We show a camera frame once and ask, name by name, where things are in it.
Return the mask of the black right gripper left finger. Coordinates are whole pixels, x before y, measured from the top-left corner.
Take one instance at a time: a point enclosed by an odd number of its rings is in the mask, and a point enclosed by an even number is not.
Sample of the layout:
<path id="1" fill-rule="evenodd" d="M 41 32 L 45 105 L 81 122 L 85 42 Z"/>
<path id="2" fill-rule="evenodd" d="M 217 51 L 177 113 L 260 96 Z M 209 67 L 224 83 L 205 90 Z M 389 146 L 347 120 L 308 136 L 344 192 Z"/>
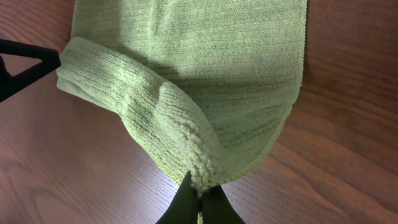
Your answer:
<path id="1" fill-rule="evenodd" d="M 192 176 L 188 171 L 170 206 L 156 224 L 197 224 L 198 205 L 198 193 L 192 187 Z"/>

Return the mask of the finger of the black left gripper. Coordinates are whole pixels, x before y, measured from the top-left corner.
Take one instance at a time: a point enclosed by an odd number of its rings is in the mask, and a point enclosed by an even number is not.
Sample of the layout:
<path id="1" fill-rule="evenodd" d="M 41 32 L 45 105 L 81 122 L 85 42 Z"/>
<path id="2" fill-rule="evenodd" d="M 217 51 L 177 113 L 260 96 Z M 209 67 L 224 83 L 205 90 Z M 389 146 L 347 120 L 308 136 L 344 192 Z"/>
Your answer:
<path id="1" fill-rule="evenodd" d="M 54 49 L 1 39 L 1 53 L 40 59 L 41 62 L 12 76 L 1 57 L 1 102 L 33 84 L 61 66 L 59 52 Z"/>

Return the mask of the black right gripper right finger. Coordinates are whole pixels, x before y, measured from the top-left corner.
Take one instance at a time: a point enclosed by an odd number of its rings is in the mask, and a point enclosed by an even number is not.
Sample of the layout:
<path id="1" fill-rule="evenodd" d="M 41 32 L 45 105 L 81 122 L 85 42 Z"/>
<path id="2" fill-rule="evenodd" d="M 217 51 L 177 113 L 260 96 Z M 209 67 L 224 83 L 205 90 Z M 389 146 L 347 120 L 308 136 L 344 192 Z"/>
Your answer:
<path id="1" fill-rule="evenodd" d="M 210 188 L 201 196 L 201 213 L 204 224 L 245 224 L 220 185 Z"/>

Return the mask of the light green cloth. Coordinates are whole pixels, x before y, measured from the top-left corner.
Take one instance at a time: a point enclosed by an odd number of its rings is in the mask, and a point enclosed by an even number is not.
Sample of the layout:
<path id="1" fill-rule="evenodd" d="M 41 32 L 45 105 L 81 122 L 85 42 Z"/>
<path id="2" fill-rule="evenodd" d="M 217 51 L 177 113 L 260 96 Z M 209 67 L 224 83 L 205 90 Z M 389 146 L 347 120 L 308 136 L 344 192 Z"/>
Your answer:
<path id="1" fill-rule="evenodd" d="M 273 147 L 301 87 L 306 14 L 304 0 L 78 0 L 57 85 L 118 114 L 202 193 Z"/>

